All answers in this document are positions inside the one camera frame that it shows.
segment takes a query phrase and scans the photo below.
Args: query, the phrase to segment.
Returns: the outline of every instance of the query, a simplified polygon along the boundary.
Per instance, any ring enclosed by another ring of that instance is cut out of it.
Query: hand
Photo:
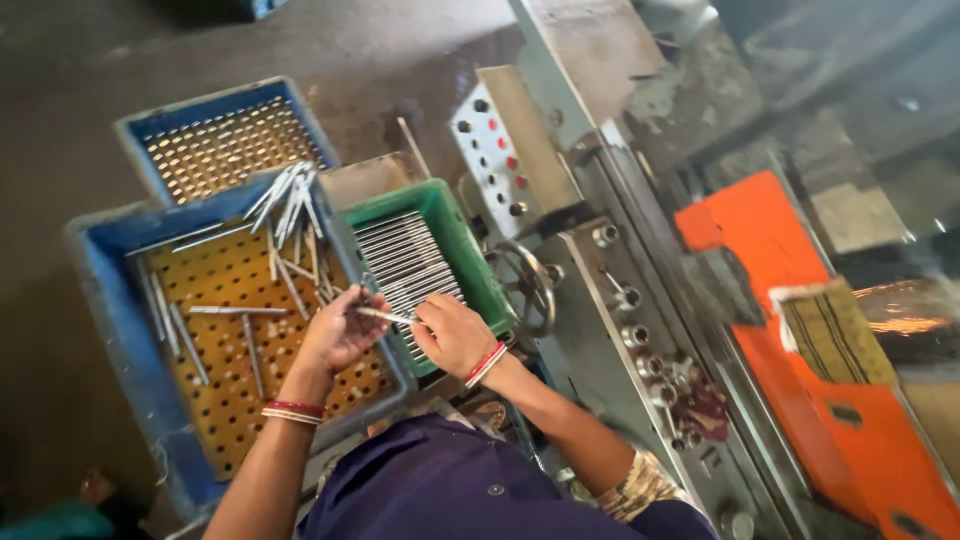
[[[370,291],[352,285],[317,313],[307,328],[295,366],[313,365],[333,377],[372,347],[390,327],[390,321],[348,313],[350,305],[367,294]],[[370,307],[390,311],[382,293],[373,296]]]
[[[433,363],[455,377],[466,379],[496,349],[496,338],[487,323],[452,296],[431,294],[417,306],[417,316],[423,321],[412,327],[417,345]]]

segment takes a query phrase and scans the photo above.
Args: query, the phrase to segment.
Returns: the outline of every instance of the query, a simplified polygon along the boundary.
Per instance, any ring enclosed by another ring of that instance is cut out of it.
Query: red bangle
[[[308,404],[292,404],[290,402],[269,402],[267,403],[268,408],[278,408],[280,410],[289,410],[291,412],[309,412],[314,416],[321,417],[324,416],[325,408],[316,405]]]
[[[481,371],[483,371],[483,368],[487,366],[487,363],[490,362],[491,358],[493,358],[494,356],[496,356],[496,354],[497,354],[497,353],[500,351],[500,349],[502,349],[503,347],[504,347],[503,342],[502,342],[502,341],[498,342],[498,343],[496,344],[496,347],[493,348],[493,350],[490,352],[490,354],[487,355],[483,360],[481,360],[481,361],[476,365],[476,367],[473,368],[473,371],[471,371],[470,374],[467,375],[466,380],[471,380],[471,379],[473,379],[474,377],[477,376],[478,373],[480,373]]]

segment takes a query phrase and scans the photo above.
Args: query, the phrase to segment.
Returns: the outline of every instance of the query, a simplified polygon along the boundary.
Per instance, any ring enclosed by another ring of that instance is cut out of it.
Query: bangle
[[[267,407],[278,408],[281,410],[289,410],[291,412],[297,412],[297,413],[307,414],[310,416],[317,416],[317,417],[324,416],[324,412],[326,412],[326,409],[321,406],[308,405],[308,404],[293,404],[290,402],[268,402]]]
[[[487,373],[493,368],[493,365],[503,357],[507,352],[507,346],[500,341],[496,344],[496,348],[493,349],[493,352],[487,355],[480,363],[473,368],[473,371],[467,376],[466,386],[467,388],[472,388],[476,385],[477,382],[482,380]]]
[[[314,426],[319,426],[324,422],[322,418],[316,416],[309,416],[306,414],[299,414],[290,410],[285,410],[282,408],[264,408],[260,411],[260,414],[264,416],[272,416],[274,418],[285,418],[287,420],[293,420],[294,422],[300,422],[302,424],[312,424]]]

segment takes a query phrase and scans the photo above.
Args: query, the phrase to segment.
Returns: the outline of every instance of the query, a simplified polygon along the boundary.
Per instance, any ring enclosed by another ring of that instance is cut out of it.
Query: blue shirt
[[[438,414],[399,422],[345,455],[298,531],[304,540],[716,540],[681,501],[652,503],[621,524],[563,499],[511,445]]]

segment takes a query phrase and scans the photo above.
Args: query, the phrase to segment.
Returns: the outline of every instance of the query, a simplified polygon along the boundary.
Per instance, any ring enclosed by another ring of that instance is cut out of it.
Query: handwheel
[[[557,318],[557,302],[547,269],[530,250],[513,240],[497,244],[493,254],[493,270],[503,280],[503,291],[520,324],[520,333],[532,337],[549,334]]]

